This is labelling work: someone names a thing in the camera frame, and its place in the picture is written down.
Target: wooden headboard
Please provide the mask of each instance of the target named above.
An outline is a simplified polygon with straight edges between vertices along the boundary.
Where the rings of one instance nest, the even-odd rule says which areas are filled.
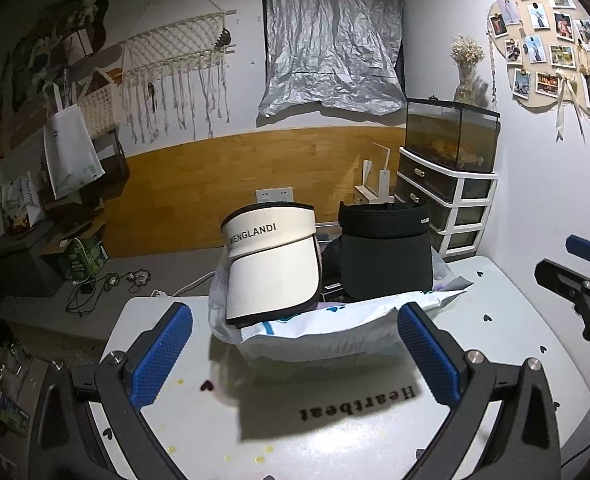
[[[404,128],[332,126],[261,131],[189,142],[128,159],[122,195],[105,203],[104,244],[111,258],[223,245],[221,221],[254,203],[255,190],[292,187],[335,221],[340,200],[361,183],[370,142],[391,149],[394,182]]]

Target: white visor hat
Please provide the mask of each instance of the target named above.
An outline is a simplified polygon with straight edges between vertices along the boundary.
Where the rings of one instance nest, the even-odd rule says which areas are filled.
[[[228,324],[294,316],[318,301],[322,271],[313,206],[252,204],[229,215],[221,230],[231,260]]]

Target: white table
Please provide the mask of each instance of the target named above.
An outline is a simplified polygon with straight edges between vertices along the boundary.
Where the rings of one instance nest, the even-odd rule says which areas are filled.
[[[541,359],[563,445],[590,409],[590,393],[568,354],[518,289],[487,258],[450,264],[474,283],[440,312],[435,324],[464,349],[479,349],[496,362],[521,365]],[[124,308],[104,355],[126,350],[152,328],[176,298],[133,298]],[[191,307],[192,335],[156,401],[142,414],[190,480],[341,479],[400,480],[448,413],[437,404],[412,360],[358,376],[289,384],[256,384],[238,352],[210,335],[207,298],[180,298]],[[211,380],[214,390],[200,390]],[[405,400],[401,389],[412,386]],[[390,392],[400,398],[390,401]],[[385,395],[378,404],[376,396]],[[368,398],[374,406],[366,409]],[[364,409],[310,415],[310,409],[361,400]],[[456,478],[469,475],[498,411],[489,406]],[[301,410],[308,410],[302,420]],[[100,434],[108,427],[100,404],[92,405]],[[116,439],[104,444],[117,472],[136,480]]]

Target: wall socket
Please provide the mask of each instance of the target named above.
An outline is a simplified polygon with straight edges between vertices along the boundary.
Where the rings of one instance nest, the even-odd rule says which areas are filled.
[[[257,203],[261,202],[294,202],[291,187],[271,187],[255,190]]]

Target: fish tank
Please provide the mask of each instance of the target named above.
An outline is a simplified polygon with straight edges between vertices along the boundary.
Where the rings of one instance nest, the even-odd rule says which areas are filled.
[[[499,113],[437,99],[407,102],[406,150],[450,170],[492,173]]]

